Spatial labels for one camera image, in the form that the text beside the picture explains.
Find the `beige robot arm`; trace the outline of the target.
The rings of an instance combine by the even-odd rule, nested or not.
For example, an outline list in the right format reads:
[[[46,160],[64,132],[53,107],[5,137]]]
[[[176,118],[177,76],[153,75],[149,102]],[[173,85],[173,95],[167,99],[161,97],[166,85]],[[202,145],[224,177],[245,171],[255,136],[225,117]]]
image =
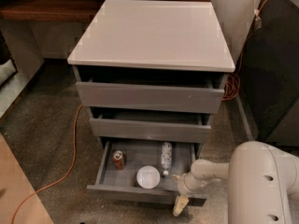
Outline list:
[[[193,194],[221,179],[228,182],[228,224],[292,224],[289,199],[299,197],[299,158],[262,142],[239,145],[227,163],[198,159],[176,175],[179,216]]]

